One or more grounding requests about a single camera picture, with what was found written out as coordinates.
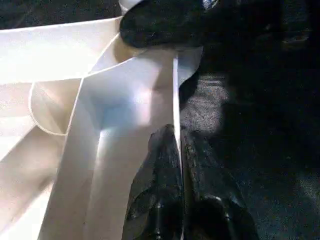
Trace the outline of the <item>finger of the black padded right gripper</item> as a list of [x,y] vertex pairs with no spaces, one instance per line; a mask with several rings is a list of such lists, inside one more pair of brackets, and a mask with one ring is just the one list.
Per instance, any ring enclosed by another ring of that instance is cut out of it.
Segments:
[[142,0],[123,16],[120,36],[138,49],[199,47],[215,35],[226,7],[225,0]]

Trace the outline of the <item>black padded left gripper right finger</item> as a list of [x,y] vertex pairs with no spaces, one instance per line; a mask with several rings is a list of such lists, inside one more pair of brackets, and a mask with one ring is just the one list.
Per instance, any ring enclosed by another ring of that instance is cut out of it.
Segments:
[[190,240],[257,240],[243,195],[214,149],[198,131],[181,132],[187,227]]

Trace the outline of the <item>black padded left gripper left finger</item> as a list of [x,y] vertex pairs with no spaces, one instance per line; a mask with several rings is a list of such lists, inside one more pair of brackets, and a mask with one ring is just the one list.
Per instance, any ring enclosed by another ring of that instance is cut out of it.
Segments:
[[182,235],[182,176],[174,127],[152,133],[145,160],[133,178],[123,240],[179,240]]

